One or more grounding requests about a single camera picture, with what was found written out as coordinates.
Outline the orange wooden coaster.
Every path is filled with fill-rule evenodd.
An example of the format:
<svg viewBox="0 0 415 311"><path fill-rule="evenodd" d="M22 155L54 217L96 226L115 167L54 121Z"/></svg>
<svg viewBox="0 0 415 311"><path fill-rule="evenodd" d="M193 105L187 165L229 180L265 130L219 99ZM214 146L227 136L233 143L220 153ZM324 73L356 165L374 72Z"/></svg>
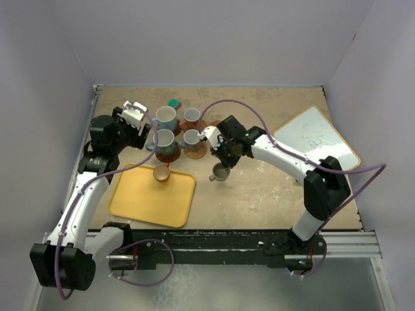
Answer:
<svg viewBox="0 0 415 311"><path fill-rule="evenodd" d="M221 120L215 120L215 121L212 121L212 122L210 122L210 126L217 126L218 124L220 124L222 121Z"/></svg>

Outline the woven light brown coaster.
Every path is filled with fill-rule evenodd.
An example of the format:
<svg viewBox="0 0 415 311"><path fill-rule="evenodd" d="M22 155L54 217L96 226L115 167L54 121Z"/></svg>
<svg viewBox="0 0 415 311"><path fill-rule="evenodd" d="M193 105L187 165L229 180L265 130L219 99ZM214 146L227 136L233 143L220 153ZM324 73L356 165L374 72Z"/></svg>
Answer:
<svg viewBox="0 0 415 311"><path fill-rule="evenodd" d="M189 120L182 120L179 122L180 128L186 132L188 130L197 130L198 129L198 123L199 121L189 121ZM200 123L200 130L202 131L207 126L206 122L204 120Z"/></svg>
<svg viewBox="0 0 415 311"><path fill-rule="evenodd" d="M203 142L197 151L191 151L188 149L184 149L184 154L190 159L201 159L206 155L207 150L208 150L207 145L205 142Z"/></svg>

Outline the blue floral mug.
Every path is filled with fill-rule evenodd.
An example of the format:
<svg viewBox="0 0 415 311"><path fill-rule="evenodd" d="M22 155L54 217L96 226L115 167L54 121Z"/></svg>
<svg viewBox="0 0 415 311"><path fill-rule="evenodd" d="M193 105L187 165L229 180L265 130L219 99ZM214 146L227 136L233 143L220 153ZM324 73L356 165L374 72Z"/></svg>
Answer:
<svg viewBox="0 0 415 311"><path fill-rule="evenodd" d="M168 129L158 130L157 134L153 135L152 142L145 145L145 149L149 152L155 151L163 156L173 155L175 149L174 133Z"/></svg>

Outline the small olive grey cup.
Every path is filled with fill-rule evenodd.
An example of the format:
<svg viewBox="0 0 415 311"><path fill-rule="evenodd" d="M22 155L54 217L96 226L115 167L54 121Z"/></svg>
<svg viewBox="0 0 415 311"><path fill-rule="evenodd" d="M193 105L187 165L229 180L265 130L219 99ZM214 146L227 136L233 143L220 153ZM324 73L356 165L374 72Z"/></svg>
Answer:
<svg viewBox="0 0 415 311"><path fill-rule="evenodd" d="M212 174L209 177L210 181L225 181L230 176L231 169L225 167L222 163L217 163L212 168Z"/></svg>

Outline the large light blue mug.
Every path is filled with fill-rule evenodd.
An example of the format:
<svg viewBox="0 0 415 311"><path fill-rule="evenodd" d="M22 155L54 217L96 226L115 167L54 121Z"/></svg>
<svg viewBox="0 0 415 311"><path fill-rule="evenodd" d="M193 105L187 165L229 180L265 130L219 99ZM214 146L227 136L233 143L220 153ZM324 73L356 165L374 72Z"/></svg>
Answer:
<svg viewBox="0 0 415 311"><path fill-rule="evenodd" d="M162 106L157 109L155 117L152 120L158 124L158 129L166 129L174 132L177 126L176 110L170 106Z"/></svg>

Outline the grey mug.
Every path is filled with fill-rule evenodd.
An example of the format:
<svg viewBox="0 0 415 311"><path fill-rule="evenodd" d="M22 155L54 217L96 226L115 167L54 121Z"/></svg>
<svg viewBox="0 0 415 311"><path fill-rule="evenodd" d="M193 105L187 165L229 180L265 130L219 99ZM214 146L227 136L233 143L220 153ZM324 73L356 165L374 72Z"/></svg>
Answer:
<svg viewBox="0 0 415 311"><path fill-rule="evenodd" d="M183 140L178 143L181 149L191 152L198 151L202 146L202 141L198 136L198 130L187 130L183 135Z"/></svg>

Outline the dark brown wooden coaster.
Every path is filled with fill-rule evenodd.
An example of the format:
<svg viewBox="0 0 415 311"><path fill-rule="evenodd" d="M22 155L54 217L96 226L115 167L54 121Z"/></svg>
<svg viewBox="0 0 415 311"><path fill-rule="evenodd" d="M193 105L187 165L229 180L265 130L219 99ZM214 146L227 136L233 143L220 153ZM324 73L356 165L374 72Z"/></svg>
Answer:
<svg viewBox="0 0 415 311"><path fill-rule="evenodd" d="M175 129L174 129L174 131L173 131L173 133L174 133L174 136L176 137L176 136L178 136L179 134L180 134L180 132L181 132L181 126L180 126L180 121L177 119L176 120L176 127L175 127Z"/></svg>
<svg viewBox="0 0 415 311"><path fill-rule="evenodd" d="M172 154L163 155L162 153L156 152L156 158L157 158L157 160L159 160L163 163L172 163L180 157L181 151L182 151L182 149L178 146L178 143L175 143L174 151L173 151Z"/></svg>

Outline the pink cup orange handle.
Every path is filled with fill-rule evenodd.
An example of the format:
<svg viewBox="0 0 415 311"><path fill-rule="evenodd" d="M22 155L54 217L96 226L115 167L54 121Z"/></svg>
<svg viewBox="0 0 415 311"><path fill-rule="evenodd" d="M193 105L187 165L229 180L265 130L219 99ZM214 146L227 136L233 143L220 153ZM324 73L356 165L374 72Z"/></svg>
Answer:
<svg viewBox="0 0 415 311"><path fill-rule="evenodd" d="M201 113L196 108L189 108L184 111L184 118L180 122L180 128L183 131L187 130L196 130L198 128L198 122L200 119Z"/></svg>

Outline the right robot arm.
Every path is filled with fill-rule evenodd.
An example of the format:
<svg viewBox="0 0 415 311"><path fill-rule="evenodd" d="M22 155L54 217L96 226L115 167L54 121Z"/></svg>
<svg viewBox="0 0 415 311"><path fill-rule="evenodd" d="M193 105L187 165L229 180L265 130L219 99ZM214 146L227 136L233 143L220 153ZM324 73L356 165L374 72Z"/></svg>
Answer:
<svg viewBox="0 0 415 311"><path fill-rule="evenodd" d="M320 161L321 168L314 167L296 159L293 149L282 147L264 129L254 126L247 130L232 115L217 126L205 127L200 138L210 143L211 154L220 161L212 169L211 181L227 179L240 158L246 156L282 170L303 186L305 211L288 239L295 253L311 247L311 238L351 194L346 177L335 173L342 169L336 158L328 156Z"/></svg>

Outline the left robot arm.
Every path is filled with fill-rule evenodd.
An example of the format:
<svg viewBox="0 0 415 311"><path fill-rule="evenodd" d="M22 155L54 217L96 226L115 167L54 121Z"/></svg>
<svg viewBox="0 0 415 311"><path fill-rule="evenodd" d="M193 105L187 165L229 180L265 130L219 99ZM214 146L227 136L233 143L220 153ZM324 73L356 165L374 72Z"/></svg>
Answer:
<svg viewBox="0 0 415 311"><path fill-rule="evenodd" d="M119 154L127 147L142 149L153 120L144 105L129 101L110 115L91 120L89 141L78 163L77 178L62 215L41 244L34 244L30 260L43 287L69 291L87 290L97 267L113 250L126 254L133 248L129 225L106 224L96 236L88 237L95 210L120 173Z"/></svg>

